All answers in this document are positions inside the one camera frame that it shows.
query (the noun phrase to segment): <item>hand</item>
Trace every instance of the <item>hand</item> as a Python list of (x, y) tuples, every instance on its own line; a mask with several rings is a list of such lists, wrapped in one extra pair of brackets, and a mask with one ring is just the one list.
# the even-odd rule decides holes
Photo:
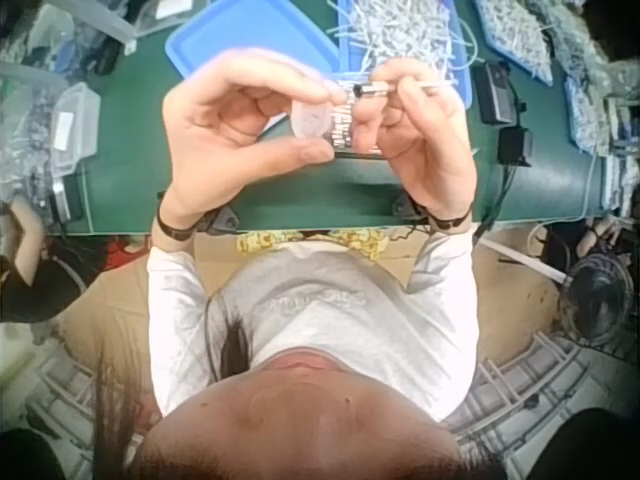
[(256, 143), (271, 117), (290, 111), (292, 99), (347, 100), (308, 67), (257, 49), (227, 51), (169, 92), (163, 116), (173, 180), (163, 208), (172, 218), (165, 221), (197, 220), (249, 183), (331, 161), (333, 148), (320, 138)]
[(423, 91), (416, 79), (438, 81), (415, 59), (392, 59), (372, 80), (397, 83), (388, 97), (363, 98), (353, 111), (354, 149), (377, 144), (413, 200), (441, 220), (463, 217), (475, 196), (477, 173), (465, 108), (452, 87)]

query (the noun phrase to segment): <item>black electronic device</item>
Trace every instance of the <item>black electronic device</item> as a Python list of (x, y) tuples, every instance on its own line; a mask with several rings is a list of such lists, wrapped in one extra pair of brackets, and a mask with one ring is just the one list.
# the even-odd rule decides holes
[(480, 118), (489, 125), (514, 124), (516, 105), (509, 94), (509, 72), (499, 63), (484, 62), (472, 69)]
[(503, 165), (530, 167), (527, 161), (533, 155), (533, 133), (515, 125), (500, 129), (498, 137), (498, 161)]

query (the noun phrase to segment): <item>sleeve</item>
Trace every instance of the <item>sleeve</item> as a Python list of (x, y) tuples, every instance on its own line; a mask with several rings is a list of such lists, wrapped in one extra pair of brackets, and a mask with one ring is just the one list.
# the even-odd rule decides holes
[(433, 234), (422, 247), (407, 293), (422, 313), (410, 321), (438, 363), (434, 417), (445, 418), (468, 393), (477, 363), (478, 294), (471, 253), (473, 232)]
[(203, 320), (207, 296), (193, 257), (152, 248), (149, 272), (151, 379), (163, 415), (209, 384)]
[(0, 286), (0, 321), (38, 323), (54, 318), (80, 296), (80, 289), (55, 262), (41, 262), (33, 285), (11, 266)]

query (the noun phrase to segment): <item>yellow patterned fabric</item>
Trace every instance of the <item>yellow patterned fabric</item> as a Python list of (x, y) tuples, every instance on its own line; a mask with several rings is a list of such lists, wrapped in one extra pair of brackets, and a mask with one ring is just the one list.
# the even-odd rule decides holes
[(327, 234), (305, 236), (298, 230), (269, 230), (249, 232), (237, 240), (238, 251), (255, 253), (273, 248), (275, 245), (303, 240), (324, 240), (356, 250), (371, 260), (377, 260), (389, 244), (389, 237), (376, 228), (354, 228), (331, 230)]

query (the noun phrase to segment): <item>white label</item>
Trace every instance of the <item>white label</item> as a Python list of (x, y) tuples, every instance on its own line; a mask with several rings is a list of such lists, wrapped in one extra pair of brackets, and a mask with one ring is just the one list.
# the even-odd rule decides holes
[(156, 20), (171, 17), (193, 8), (193, 0), (160, 0), (156, 10)]
[(53, 138), (53, 148), (55, 148), (56, 150), (62, 150), (63, 152), (67, 151), (72, 126), (73, 113), (61, 112), (58, 114), (56, 133)]

